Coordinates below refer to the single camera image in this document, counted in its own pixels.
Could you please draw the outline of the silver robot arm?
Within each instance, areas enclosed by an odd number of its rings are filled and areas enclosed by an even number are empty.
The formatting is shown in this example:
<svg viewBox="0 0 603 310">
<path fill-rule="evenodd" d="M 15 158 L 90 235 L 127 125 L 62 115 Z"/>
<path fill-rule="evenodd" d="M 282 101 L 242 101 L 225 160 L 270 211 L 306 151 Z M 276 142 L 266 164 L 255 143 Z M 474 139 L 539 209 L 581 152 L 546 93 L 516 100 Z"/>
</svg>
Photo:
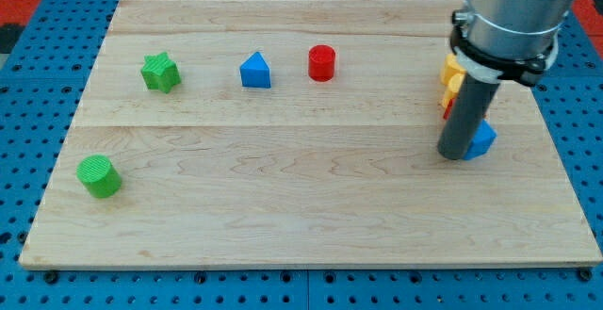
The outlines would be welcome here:
<svg viewBox="0 0 603 310">
<path fill-rule="evenodd" d="M 524 60 L 553 42 L 574 0 L 464 0 L 453 14 L 468 42 L 492 57 Z"/>
</svg>

